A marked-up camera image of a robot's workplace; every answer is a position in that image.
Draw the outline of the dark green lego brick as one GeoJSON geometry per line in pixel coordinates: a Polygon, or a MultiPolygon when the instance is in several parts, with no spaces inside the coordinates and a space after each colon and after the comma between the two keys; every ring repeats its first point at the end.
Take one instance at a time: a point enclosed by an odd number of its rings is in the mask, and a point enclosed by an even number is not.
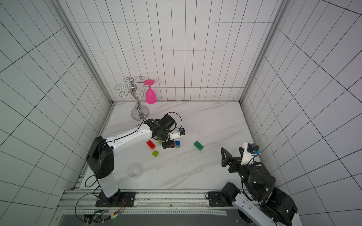
{"type": "Polygon", "coordinates": [[[199,151],[201,151],[204,146],[202,144],[200,144],[198,141],[195,141],[193,144],[199,151]]]}

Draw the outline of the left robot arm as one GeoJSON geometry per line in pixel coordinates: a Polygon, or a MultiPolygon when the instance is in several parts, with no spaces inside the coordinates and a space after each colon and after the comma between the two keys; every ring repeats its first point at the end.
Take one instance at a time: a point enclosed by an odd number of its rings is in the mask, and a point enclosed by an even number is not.
{"type": "Polygon", "coordinates": [[[160,141],[163,149],[174,148],[175,140],[185,133],[185,129],[178,127],[169,114],[165,114],[162,119],[143,120],[137,128],[124,134],[110,138],[96,137],[90,146],[86,161],[103,194],[112,198],[120,192],[113,171],[114,159],[122,150],[150,139],[160,141]]]}

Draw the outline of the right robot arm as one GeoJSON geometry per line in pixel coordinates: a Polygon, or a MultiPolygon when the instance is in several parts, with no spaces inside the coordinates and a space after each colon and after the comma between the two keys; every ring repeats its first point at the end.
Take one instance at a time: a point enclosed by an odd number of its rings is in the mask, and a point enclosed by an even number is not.
{"type": "Polygon", "coordinates": [[[244,143],[239,152],[240,156],[234,157],[221,148],[221,166],[229,167],[228,171],[237,173],[241,179],[241,188],[231,182],[225,184],[221,202],[237,208],[246,221],[258,226],[303,225],[293,199],[276,187],[276,178],[256,160],[259,146],[244,143]]]}

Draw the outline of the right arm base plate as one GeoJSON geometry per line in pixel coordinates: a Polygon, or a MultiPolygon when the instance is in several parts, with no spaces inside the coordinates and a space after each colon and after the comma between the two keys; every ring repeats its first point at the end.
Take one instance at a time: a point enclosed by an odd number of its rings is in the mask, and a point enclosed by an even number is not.
{"type": "Polygon", "coordinates": [[[229,192],[208,192],[206,198],[208,199],[210,207],[232,207],[232,203],[236,200],[237,195],[245,195],[244,193],[229,192]]]}

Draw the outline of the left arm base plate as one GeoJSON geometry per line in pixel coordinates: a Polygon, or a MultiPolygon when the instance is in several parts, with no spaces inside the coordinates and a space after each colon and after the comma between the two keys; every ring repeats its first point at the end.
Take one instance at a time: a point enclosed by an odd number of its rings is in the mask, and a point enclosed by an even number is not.
{"type": "Polygon", "coordinates": [[[95,206],[96,207],[133,207],[135,201],[135,192],[120,192],[118,191],[112,197],[107,198],[103,191],[98,195],[95,206]]]}

